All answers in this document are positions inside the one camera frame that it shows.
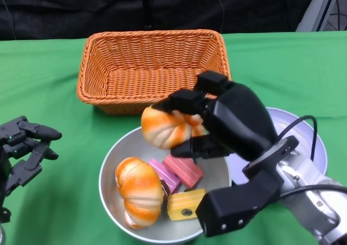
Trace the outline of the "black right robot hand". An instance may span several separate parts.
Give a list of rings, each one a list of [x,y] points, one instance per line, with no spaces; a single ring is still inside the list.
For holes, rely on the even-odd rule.
[[[251,162],[277,141],[272,119],[258,96],[248,87],[208,70],[197,76],[194,89],[180,89],[154,109],[201,116],[208,134],[176,144],[178,158],[218,158],[236,153]]]

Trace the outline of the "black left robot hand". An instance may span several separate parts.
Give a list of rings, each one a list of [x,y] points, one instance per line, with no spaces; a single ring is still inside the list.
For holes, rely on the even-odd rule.
[[[60,138],[58,130],[32,123],[24,115],[1,125],[1,199],[36,177],[44,159],[59,157],[50,144]]]

